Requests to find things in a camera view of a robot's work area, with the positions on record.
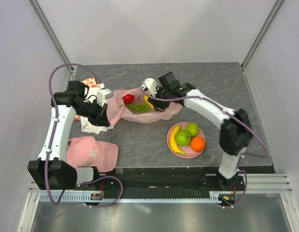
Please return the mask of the yellow fake mango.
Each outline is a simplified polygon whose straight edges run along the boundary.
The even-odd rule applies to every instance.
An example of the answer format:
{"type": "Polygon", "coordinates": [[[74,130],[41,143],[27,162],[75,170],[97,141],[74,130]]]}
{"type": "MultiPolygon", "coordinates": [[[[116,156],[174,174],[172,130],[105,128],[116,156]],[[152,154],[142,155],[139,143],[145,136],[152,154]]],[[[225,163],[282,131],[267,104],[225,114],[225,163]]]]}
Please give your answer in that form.
{"type": "Polygon", "coordinates": [[[149,102],[149,97],[148,96],[144,96],[144,100],[145,102],[147,103],[147,105],[151,108],[151,109],[154,109],[154,106],[149,102]]]}

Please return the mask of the pink plastic bag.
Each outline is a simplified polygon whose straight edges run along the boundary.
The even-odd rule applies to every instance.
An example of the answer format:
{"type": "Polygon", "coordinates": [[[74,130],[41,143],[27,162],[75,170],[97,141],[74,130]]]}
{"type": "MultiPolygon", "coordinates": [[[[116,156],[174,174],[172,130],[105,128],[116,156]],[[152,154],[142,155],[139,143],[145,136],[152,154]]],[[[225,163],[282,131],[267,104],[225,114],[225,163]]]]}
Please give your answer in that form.
{"type": "Polygon", "coordinates": [[[141,92],[140,88],[114,90],[113,97],[107,100],[106,111],[107,119],[111,127],[114,127],[120,119],[143,124],[149,124],[159,120],[169,120],[173,115],[176,115],[182,109],[180,104],[172,102],[164,112],[150,109],[148,113],[139,113],[130,110],[125,106],[122,98],[127,94],[135,96],[134,103],[146,103],[144,100],[144,94],[141,92]]]}

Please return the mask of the yellow fake banana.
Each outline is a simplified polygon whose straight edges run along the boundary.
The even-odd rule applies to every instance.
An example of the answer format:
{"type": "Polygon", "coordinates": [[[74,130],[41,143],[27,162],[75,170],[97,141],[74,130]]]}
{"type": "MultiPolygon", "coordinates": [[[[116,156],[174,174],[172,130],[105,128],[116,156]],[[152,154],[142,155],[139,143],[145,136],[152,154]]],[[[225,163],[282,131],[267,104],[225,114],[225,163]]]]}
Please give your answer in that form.
{"type": "Polygon", "coordinates": [[[176,141],[175,141],[175,135],[177,132],[179,132],[181,129],[181,125],[180,124],[177,124],[175,126],[173,126],[169,132],[168,132],[168,139],[167,139],[167,144],[169,146],[169,148],[171,149],[171,151],[176,154],[176,155],[184,155],[185,152],[182,151],[176,141]]]}

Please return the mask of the red fake fruit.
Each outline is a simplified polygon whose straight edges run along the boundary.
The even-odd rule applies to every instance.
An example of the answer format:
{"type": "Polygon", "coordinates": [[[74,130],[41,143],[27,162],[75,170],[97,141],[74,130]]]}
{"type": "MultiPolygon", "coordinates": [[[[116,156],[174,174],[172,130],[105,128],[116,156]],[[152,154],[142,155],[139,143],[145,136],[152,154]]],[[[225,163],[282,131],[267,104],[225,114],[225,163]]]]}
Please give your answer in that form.
{"type": "Polygon", "coordinates": [[[135,96],[132,94],[126,94],[122,97],[124,104],[131,104],[135,100],[135,96]]]}

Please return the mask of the green fake apple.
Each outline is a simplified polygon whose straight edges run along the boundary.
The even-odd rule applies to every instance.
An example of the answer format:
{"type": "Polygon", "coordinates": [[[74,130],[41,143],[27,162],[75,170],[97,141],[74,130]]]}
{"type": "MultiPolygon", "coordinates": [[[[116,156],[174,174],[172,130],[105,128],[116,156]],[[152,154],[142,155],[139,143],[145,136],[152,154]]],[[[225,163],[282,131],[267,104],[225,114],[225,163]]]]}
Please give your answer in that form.
{"type": "Polygon", "coordinates": [[[174,139],[177,145],[187,146],[190,144],[192,137],[190,136],[189,132],[180,130],[175,134],[174,139]]]}

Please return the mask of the green fake pear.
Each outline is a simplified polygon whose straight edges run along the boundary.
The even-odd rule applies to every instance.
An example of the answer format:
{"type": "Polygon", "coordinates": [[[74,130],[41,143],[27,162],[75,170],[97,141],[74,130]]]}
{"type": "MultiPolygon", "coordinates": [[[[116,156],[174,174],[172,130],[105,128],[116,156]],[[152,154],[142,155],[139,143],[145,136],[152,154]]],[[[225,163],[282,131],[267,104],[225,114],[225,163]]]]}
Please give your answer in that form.
{"type": "Polygon", "coordinates": [[[199,126],[196,123],[188,123],[182,130],[189,132],[191,137],[199,134],[199,126]]]}

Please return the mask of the fake orange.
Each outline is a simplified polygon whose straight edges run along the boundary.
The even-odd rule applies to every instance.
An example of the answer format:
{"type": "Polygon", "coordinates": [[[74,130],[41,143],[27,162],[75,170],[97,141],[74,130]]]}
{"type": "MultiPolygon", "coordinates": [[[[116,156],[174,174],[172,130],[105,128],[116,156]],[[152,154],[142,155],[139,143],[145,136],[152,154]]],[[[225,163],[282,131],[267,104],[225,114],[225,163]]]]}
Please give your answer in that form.
{"type": "Polygon", "coordinates": [[[190,148],[194,152],[202,152],[205,146],[206,140],[200,136],[195,136],[190,142],[190,148]]]}

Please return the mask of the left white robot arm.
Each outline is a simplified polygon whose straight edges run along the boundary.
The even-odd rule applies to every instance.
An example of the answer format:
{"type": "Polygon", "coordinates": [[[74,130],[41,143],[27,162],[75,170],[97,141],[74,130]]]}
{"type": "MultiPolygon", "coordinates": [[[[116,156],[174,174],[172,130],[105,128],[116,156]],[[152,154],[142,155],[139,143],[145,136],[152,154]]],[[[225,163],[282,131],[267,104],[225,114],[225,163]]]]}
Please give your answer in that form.
{"type": "Polygon", "coordinates": [[[28,163],[28,171],[41,190],[68,190],[84,183],[90,190],[101,184],[95,168],[74,168],[68,164],[66,150],[71,126],[76,115],[86,117],[95,126],[109,126],[107,100],[113,92],[99,85],[92,101],[89,86],[70,81],[67,90],[51,94],[52,114],[44,146],[36,160],[28,163]]]}

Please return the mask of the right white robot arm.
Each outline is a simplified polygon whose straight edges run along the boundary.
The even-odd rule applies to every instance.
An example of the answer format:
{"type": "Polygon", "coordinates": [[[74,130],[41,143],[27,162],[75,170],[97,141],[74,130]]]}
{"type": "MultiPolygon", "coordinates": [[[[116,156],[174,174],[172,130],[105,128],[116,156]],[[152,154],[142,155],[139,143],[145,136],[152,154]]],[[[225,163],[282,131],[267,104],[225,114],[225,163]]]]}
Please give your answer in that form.
{"type": "Polygon", "coordinates": [[[240,156],[253,137],[247,112],[230,109],[211,100],[192,84],[181,84],[172,72],[158,80],[145,79],[141,89],[148,95],[155,110],[163,112],[171,102],[178,103],[199,113],[220,130],[219,146],[223,150],[223,158],[216,184],[221,190],[232,187],[240,156]]]}

